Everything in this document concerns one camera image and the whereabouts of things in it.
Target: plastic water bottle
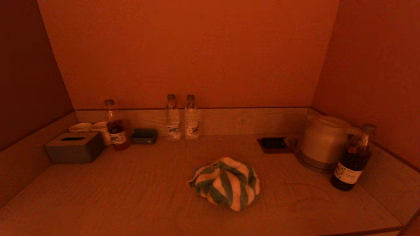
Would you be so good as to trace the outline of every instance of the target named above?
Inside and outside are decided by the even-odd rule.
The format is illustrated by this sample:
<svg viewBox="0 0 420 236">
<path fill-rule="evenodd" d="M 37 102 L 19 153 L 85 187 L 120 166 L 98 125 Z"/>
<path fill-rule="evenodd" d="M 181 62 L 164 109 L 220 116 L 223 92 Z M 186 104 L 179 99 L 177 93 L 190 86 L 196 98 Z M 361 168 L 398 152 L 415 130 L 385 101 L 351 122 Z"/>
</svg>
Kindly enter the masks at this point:
<svg viewBox="0 0 420 236">
<path fill-rule="evenodd" d="M 195 105 L 194 95 L 188 95 L 185 106 L 185 138 L 196 139 L 198 137 L 198 111 Z"/>
<path fill-rule="evenodd" d="M 179 110 L 175 95 L 168 94 L 168 104 L 166 105 L 166 124 L 169 137 L 179 140 L 181 133 L 179 132 Z"/>
</svg>

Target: kettle base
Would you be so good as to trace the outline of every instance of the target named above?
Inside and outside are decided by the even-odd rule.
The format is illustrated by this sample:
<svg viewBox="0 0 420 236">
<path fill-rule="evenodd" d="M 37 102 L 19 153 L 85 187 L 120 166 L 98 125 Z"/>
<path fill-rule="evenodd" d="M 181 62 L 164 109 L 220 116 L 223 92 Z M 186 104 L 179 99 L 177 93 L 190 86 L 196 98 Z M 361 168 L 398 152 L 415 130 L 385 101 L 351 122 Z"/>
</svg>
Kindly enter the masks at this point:
<svg viewBox="0 0 420 236">
<path fill-rule="evenodd" d="M 318 173 L 333 173 L 337 166 L 336 163 L 323 163 L 314 160 L 305 155 L 301 150 L 297 153 L 296 158 L 304 167 Z"/>
</svg>

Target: towel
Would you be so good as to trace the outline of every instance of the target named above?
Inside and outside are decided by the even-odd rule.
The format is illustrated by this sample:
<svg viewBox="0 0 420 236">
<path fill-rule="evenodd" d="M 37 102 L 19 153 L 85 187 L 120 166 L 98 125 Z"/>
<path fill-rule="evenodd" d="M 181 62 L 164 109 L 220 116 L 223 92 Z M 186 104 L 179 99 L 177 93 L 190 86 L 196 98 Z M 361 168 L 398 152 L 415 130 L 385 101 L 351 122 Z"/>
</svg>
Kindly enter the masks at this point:
<svg viewBox="0 0 420 236">
<path fill-rule="evenodd" d="M 209 202 L 226 203 L 237 212 L 260 194 L 260 181 L 251 165 L 230 157 L 198 168 L 188 184 Z"/>
</svg>

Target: dark liquid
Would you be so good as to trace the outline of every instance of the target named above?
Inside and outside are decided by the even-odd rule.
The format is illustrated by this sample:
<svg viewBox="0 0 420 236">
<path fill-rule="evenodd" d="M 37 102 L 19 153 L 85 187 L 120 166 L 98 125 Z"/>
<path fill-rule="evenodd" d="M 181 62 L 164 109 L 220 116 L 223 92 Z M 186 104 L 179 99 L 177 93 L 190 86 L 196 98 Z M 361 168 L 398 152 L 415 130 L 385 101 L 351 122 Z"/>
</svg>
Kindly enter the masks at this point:
<svg viewBox="0 0 420 236">
<path fill-rule="evenodd" d="M 362 171 L 368 163 L 371 155 L 372 153 L 369 150 L 366 150 L 362 155 L 346 151 L 341 157 L 340 163 L 350 170 Z M 345 183 L 338 179 L 334 174 L 331 176 L 331 184 L 342 191 L 350 191 L 356 185 L 356 183 Z"/>
<path fill-rule="evenodd" d="M 113 122 L 108 122 L 106 126 L 108 127 L 108 132 L 110 134 L 119 134 L 125 131 L 122 120 L 115 120 Z M 127 149 L 130 146 L 130 141 L 126 136 L 126 141 L 124 143 L 113 144 L 113 146 L 116 151 L 122 151 L 122 150 Z"/>
</svg>

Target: small dark container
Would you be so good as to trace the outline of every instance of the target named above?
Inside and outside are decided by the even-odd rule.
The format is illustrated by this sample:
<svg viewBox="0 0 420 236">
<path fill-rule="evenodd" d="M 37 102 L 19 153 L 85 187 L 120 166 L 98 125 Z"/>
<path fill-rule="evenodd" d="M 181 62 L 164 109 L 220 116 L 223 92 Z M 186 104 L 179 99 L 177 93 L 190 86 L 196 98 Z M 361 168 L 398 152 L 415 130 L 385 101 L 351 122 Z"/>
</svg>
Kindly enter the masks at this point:
<svg viewBox="0 0 420 236">
<path fill-rule="evenodd" d="M 105 149 L 101 134 L 63 133 L 45 145 L 52 163 L 86 163 Z"/>
<path fill-rule="evenodd" d="M 133 144 L 153 144 L 156 142 L 157 133 L 157 130 L 152 128 L 137 128 L 130 141 Z"/>
</svg>

